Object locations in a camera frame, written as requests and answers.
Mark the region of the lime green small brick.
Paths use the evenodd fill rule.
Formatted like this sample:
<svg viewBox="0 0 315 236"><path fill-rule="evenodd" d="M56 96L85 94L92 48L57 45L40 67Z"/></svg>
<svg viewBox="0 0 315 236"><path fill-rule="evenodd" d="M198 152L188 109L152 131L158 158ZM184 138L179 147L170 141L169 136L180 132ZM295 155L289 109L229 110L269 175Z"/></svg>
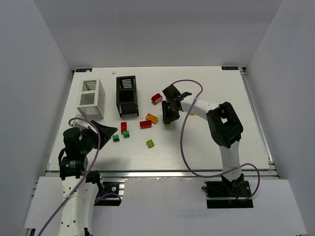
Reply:
<svg viewBox="0 0 315 236"><path fill-rule="evenodd" d="M169 119L166 118L166 119L163 120L163 124L164 124L165 127L169 127L171 125L171 122L170 122Z"/></svg>

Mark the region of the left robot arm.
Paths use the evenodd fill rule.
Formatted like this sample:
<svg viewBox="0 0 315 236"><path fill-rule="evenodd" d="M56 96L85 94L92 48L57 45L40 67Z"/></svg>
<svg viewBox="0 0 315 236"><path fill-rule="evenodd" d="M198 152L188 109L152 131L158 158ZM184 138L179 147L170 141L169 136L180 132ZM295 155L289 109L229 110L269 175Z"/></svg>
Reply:
<svg viewBox="0 0 315 236"><path fill-rule="evenodd" d="M87 155L100 151L117 128L101 125L75 124L63 133L64 149L59 154L63 200L60 236L91 236L95 200L104 192L100 173L91 171Z"/></svg>

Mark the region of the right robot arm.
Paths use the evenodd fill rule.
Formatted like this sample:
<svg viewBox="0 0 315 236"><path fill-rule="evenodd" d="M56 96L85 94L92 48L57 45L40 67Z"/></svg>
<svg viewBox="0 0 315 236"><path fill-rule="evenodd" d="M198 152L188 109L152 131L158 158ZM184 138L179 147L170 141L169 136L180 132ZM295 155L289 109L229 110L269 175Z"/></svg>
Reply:
<svg viewBox="0 0 315 236"><path fill-rule="evenodd" d="M208 122L211 137L220 148L221 180L229 193L234 193L244 182L239 159L239 144L244 129L233 106L229 102L207 102L190 92L180 93L174 85L162 92L166 98L162 101L163 124L178 120L179 112L187 115L194 113Z"/></svg>

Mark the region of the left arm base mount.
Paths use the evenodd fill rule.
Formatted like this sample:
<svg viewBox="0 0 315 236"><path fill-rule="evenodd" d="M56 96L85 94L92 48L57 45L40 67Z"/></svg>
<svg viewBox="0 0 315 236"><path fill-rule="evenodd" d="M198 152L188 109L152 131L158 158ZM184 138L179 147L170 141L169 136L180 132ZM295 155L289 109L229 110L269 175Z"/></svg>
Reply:
<svg viewBox="0 0 315 236"><path fill-rule="evenodd" d="M121 204L119 187L116 181L104 181L99 172L90 172L86 177L86 183L96 185L95 206L118 207Z"/></svg>

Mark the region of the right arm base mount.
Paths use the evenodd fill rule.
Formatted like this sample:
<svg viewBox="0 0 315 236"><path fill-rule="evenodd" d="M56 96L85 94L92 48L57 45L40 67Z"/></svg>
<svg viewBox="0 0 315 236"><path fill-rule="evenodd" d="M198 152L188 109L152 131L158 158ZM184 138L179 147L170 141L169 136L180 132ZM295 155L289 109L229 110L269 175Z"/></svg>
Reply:
<svg viewBox="0 0 315 236"><path fill-rule="evenodd" d="M248 181L243 182L233 192L221 181L205 182L201 189L206 194L208 209L253 208L252 199L247 200L252 194Z"/></svg>

